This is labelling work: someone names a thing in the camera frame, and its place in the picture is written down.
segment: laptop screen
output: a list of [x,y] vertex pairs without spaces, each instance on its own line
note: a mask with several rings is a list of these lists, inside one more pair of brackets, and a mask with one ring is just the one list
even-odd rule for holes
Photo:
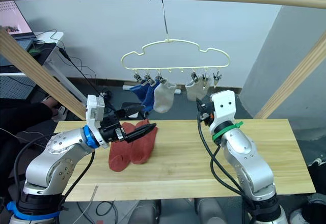
[[0,2],[0,25],[13,37],[34,35],[14,1]]

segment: desk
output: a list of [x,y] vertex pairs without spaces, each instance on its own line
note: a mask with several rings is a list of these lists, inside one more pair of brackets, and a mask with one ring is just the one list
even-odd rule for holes
[[[38,40],[44,41],[45,43],[55,43],[58,45],[63,37],[63,32],[35,32],[35,36]],[[51,59],[53,51],[49,54],[47,60],[43,64],[43,67],[48,71],[48,73],[55,76],[59,82],[65,86],[72,94],[74,94],[83,104],[87,104],[87,98],[55,66],[54,61]],[[26,77],[26,75],[22,72],[0,73],[0,76]]]
[[[210,172],[210,158],[199,138],[197,121],[156,122],[158,133],[155,147],[148,162],[130,164],[116,173],[108,167],[109,149],[99,148],[95,159],[81,181],[68,197],[68,201],[89,201],[95,185],[99,188],[95,201],[174,199],[198,197],[227,197],[235,194],[220,185]],[[271,167],[278,194],[312,193],[315,188],[288,120],[243,120],[243,132],[251,137],[259,153]],[[55,132],[83,127],[83,121],[59,122]],[[216,148],[203,127],[205,138],[213,150]],[[90,155],[75,167],[69,186],[88,164]],[[225,169],[235,176],[233,168],[219,154]],[[216,173],[231,184],[216,167]]]

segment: green zip tie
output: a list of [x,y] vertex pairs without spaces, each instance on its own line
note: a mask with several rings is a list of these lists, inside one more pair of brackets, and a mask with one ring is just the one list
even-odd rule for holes
[[234,128],[240,128],[240,126],[242,126],[242,125],[243,125],[243,122],[240,121],[239,123],[235,123],[235,125],[225,127],[224,129],[222,129],[221,131],[219,131],[218,133],[216,133],[216,134],[214,134],[214,135],[212,136],[212,140],[213,140],[213,142],[215,142],[215,140],[216,140],[217,138],[219,138],[219,136],[223,135],[223,134],[226,133],[227,131],[232,130],[232,129],[234,129]]

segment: red sock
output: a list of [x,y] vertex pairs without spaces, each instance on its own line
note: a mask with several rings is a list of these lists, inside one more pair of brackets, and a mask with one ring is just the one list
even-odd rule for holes
[[[137,123],[136,128],[149,124],[148,119]],[[157,127],[155,127],[150,133],[133,141],[130,159],[134,164],[145,163],[154,148],[155,137],[157,133]]]
[[[134,131],[135,126],[130,123],[123,123],[122,127],[126,133]],[[120,172],[126,169],[130,163],[130,152],[132,143],[126,141],[115,141],[111,143],[110,153],[108,155],[108,166],[112,171]]]

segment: laptop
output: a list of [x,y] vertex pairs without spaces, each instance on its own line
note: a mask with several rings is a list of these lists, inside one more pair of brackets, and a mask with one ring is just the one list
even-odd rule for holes
[[[29,24],[21,14],[14,1],[0,2],[0,25],[19,43],[26,51],[36,39]],[[3,56],[0,57],[0,66],[12,65]]]

